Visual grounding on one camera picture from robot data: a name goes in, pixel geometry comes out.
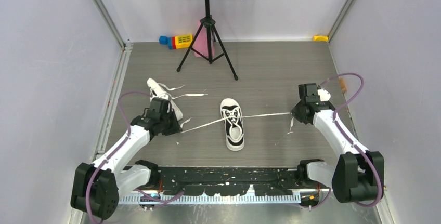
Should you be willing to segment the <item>white sole sneaker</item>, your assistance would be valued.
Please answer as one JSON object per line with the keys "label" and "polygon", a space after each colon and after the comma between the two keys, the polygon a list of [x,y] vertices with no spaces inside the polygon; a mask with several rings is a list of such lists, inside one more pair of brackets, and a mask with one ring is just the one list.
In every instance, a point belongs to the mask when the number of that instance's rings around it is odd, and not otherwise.
{"label": "white sole sneaker", "polygon": [[173,88],[169,88],[167,87],[165,84],[162,83],[158,83],[156,80],[149,78],[146,81],[147,86],[149,87],[149,91],[150,91],[150,101],[153,100],[153,98],[160,98],[160,99],[166,99],[171,103],[171,107],[175,112],[176,118],[179,121],[181,121],[184,117],[182,110],[177,106],[177,104],[174,102],[175,99],[181,98],[181,97],[202,97],[202,96],[207,96],[207,94],[183,94],[180,96],[176,96],[174,97],[170,92],[177,90],[177,89],[181,89],[184,87],[180,86],[180,87],[173,87]]}

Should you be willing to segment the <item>black white sneaker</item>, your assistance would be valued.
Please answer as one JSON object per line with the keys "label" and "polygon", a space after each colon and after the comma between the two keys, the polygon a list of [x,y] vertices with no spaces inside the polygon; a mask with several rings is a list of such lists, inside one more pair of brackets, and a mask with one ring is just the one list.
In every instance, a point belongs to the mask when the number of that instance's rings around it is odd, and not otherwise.
{"label": "black white sneaker", "polygon": [[230,151],[241,151],[245,145],[243,119],[290,115],[289,112],[279,112],[245,116],[242,113],[242,107],[240,106],[240,104],[232,98],[225,98],[221,101],[219,112],[221,115],[220,119],[191,129],[183,130],[181,133],[187,133],[190,131],[208,127],[215,123],[223,123],[226,137],[226,147]]}

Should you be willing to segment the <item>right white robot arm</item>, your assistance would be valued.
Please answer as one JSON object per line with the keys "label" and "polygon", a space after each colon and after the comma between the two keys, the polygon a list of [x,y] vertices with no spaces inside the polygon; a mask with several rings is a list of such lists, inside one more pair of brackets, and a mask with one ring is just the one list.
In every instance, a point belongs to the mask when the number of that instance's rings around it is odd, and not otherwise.
{"label": "right white robot arm", "polygon": [[332,189],[340,203],[373,206],[383,197],[384,157],[361,144],[340,122],[330,94],[315,83],[301,84],[299,102],[291,110],[295,120],[313,125],[336,154],[336,166],[321,159],[302,160],[297,182],[310,188],[316,182]]}

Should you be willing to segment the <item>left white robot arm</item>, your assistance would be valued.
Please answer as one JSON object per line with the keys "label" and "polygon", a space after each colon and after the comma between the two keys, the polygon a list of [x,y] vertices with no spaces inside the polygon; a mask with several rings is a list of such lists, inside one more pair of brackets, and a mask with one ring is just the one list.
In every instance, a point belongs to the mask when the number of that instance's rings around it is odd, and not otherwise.
{"label": "left white robot arm", "polygon": [[161,179],[157,164],[139,160],[125,166],[155,136],[181,132],[175,107],[167,97],[153,98],[142,115],[128,123],[127,131],[104,155],[75,170],[71,207],[87,213],[92,223],[103,223],[115,212],[120,198],[144,186],[155,189]]}

